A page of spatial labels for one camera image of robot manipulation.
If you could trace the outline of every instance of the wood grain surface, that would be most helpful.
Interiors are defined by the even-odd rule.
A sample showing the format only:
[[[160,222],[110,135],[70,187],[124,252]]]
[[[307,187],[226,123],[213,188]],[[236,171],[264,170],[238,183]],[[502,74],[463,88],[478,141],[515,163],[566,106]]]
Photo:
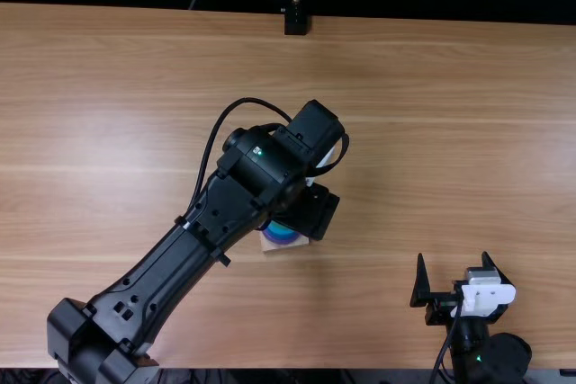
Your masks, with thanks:
[[[172,227],[210,128],[316,98],[352,139],[324,241],[229,251],[168,320],[165,367],[430,368],[417,253],[447,290],[487,250],[517,285],[493,333],[576,367],[576,28],[0,5],[0,366],[53,366],[46,316]],[[236,127],[275,121],[243,107]],[[214,166],[215,157],[211,160]]]

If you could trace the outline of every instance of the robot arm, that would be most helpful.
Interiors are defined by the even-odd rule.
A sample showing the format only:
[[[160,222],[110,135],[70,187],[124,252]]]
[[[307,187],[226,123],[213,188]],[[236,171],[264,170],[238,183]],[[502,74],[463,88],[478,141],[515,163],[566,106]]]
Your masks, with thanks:
[[[158,364],[146,352],[176,305],[216,261],[230,263],[230,247],[276,213],[303,234],[323,237],[338,197],[319,185],[310,193],[305,178],[341,138],[347,143],[344,128],[311,101],[287,127],[274,129],[234,131],[197,199],[138,264],[86,304],[63,299],[51,311],[49,353],[67,378],[150,381]],[[295,206],[315,216],[303,219]]]
[[[452,291],[433,292],[424,257],[418,254],[410,307],[426,307],[427,326],[446,327],[456,384],[520,384],[532,358],[530,345],[508,333],[490,336],[488,330],[506,312],[516,289],[488,253],[481,260],[481,267],[466,269],[465,280],[454,281]],[[443,351],[431,382],[442,357]]]

